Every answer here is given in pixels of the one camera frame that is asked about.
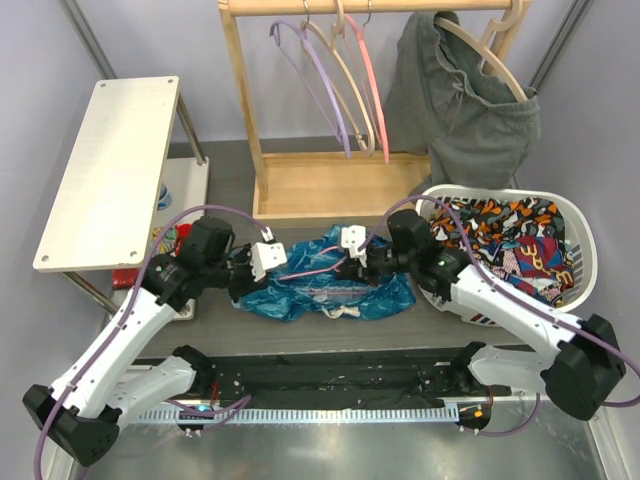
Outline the pink wire hanger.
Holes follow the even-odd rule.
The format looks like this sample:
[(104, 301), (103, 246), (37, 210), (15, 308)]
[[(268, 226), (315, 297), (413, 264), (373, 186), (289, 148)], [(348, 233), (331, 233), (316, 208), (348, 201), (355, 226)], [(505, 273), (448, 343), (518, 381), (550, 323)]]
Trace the pink wire hanger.
[[(318, 255), (322, 256), (322, 255), (325, 255), (325, 254), (327, 254), (329, 252), (338, 251), (340, 249), (341, 249), (341, 247), (339, 247), (339, 246), (331, 246), (331, 247), (325, 248), (324, 250), (321, 250), (320, 252), (318, 252)], [(336, 272), (338, 270), (338, 268), (346, 260), (347, 260), (347, 257), (343, 256), (340, 260), (338, 260), (335, 264), (331, 265), (330, 267), (326, 267), (326, 268), (322, 268), (322, 269), (316, 269), (316, 270), (308, 270), (308, 271), (299, 272), (299, 273), (293, 273), (293, 274), (289, 274), (289, 275), (284, 275), (284, 276), (281, 276), (279, 278), (279, 280), (280, 281), (288, 281), (288, 280), (294, 280), (294, 279), (303, 278), (303, 277), (309, 277), (309, 276), (318, 275), (318, 274)]]

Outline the blue patterned shorts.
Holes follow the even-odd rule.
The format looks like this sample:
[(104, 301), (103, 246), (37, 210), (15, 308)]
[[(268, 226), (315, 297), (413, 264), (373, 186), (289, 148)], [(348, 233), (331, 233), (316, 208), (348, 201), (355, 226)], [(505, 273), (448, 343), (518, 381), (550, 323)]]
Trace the blue patterned shorts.
[(307, 313), (321, 313), (330, 319), (374, 321), (412, 308), (416, 297), (406, 274), (386, 276), (377, 287), (338, 280), (335, 272), (279, 280), (284, 275), (330, 267), (345, 256), (342, 250), (318, 255), (325, 248), (339, 246), (341, 228), (334, 225), (319, 239), (289, 247), (287, 265), (269, 275), (267, 287), (232, 305), (280, 322), (292, 322)]

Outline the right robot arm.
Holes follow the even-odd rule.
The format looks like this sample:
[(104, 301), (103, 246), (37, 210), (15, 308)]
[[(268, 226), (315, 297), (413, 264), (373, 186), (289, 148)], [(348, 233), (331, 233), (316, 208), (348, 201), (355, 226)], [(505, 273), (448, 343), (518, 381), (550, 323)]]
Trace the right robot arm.
[(499, 385), (541, 393), (579, 420), (606, 406), (626, 374), (608, 320), (561, 312), (498, 279), (468, 253), (440, 247), (414, 210), (394, 212), (387, 227), (391, 241), (383, 247), (373, 245), (363, 226), (342, 228), (339, 245), (346, 259), (337, 277), (375, 285), (384, 276), (407, 273), (422, 290), (487, 317), (528, 347), (469, 344), (451, 371), (457, 391), (472, 395), (485, 385)]

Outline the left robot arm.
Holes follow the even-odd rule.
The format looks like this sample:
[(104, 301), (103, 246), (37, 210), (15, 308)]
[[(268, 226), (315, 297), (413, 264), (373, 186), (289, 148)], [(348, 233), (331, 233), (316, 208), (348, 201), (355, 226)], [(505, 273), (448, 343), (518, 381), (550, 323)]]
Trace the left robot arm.
[(207, 357), (180, 346), (159, 366), (128, 382), (127, 368), (149, 341), (206, 289), (222, 289), (233, 300), (266, 288), (268, 272), (287, 259), (271, 230), (240, 248), (221, 219), (194, 222), (175, 253), (154, 254), (142, 265), (124, 303), (98, 337), (50, 385), (34, 384), (22, 403), (40, 429), (36, 452), (47, 440), (89, 467), (103, 458), (120, 432), (146, 410), (176, 395), (205, 397), (213, 385)]

